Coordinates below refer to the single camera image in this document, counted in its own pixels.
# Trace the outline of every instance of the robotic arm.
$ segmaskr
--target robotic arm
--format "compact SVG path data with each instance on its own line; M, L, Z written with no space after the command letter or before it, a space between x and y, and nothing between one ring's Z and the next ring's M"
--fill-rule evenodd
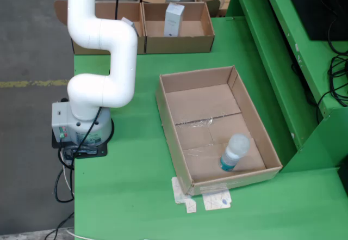
M123 21L98 19L95 0L68 0L68 30L78 45L110 52L110 75L74 76L67 87L70 101L52 105L52 129L58 143L78 145L103 107L83 143L97 146L111 134L109 108L123 107L133 98L138 38Z

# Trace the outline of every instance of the plastic bottle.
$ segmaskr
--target plastic bottle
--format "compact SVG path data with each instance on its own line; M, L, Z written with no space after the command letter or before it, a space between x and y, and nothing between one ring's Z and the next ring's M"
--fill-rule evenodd
M243 134L233 135L226 147L225 153L220 158L220 167L224 171L232 171L250 148L249 139Z

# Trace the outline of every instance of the yellow floor line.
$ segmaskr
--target yellow floor line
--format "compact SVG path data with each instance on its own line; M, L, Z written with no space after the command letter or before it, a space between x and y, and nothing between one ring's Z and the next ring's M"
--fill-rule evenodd
M25 88L29 86L66 86L68 79L58 79L56 81L4 81L0 82L0 88Z

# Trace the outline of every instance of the open cardboard box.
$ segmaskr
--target open cardboard box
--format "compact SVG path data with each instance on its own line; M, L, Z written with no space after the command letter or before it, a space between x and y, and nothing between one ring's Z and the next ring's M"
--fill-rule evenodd
M182 191L200 195L273 178L282 164L234 66L160 75L159 114ZM219 160L230 137L251 147L232 172Z
M143 3L146 53L210 52L215 33L207 5L202 2L179 3L185 6L179 37L164 37L168 3Z
M115 19L116 2L96 2L96 16L101 19ZM67 1L55 1L54 2L55 14L58 20L67 25ZM139 34L138 37L138 54L145 53L145 27L143 23L143 14L141 3L136 2L119 2L119 8L117 12L117 18L120 20L126 17L130 21L134 22L136 31ZM74 41L73 48L75 54L110 54L104 50L92 50L88 48L82 48Z

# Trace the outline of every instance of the black monitor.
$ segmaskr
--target black monitor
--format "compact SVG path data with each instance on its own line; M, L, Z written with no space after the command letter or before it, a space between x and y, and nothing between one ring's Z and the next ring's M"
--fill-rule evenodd
M291 0L311 40L348 40L347 0Z

